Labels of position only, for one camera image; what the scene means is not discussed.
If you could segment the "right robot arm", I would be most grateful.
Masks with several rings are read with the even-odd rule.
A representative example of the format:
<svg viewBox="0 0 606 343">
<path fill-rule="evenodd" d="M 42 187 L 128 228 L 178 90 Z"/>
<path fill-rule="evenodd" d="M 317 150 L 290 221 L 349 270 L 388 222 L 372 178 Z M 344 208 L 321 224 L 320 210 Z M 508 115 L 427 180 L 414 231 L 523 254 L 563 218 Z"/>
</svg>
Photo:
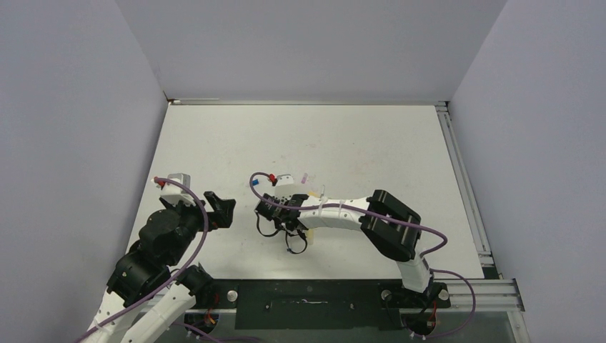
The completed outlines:
<svg viewBox="0 0 606 343">
<path fill-rule="evenodd" d="M 433 302 L 443 290 L 435 284 L 427 254 L 444 247 L 447 237 L 421 224 L 420 215 L 385 190 L 370 197 L 330 199 L 308 194 L 283 198 L 264 194 L 254 209 L 288 237 L 308 242 L 313 229 L 361 232 L 383 256 L 397 264 L 405 299 L 414 306 Z"/>
</svg>

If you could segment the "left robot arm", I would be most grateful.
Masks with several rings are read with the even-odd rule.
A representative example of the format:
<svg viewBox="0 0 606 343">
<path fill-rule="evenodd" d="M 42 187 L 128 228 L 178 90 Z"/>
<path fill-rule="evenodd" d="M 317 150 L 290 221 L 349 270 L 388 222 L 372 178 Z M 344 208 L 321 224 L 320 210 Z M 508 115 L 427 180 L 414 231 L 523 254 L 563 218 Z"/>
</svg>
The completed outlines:
<svg viewBox="0 0 606 343">
<path fill-rule="evenodd" d="M 85 342 L 155 342 L 186 310 L 215 304 L 214 280 L 201 265 L 178 275 L 167 293 L 146 313 L 158 287 L 166 287 L 197 233 L 204 231 L 200 206 L 187 194 L 162 196 L 139 238 L 116 263 Z"/>
</svg>

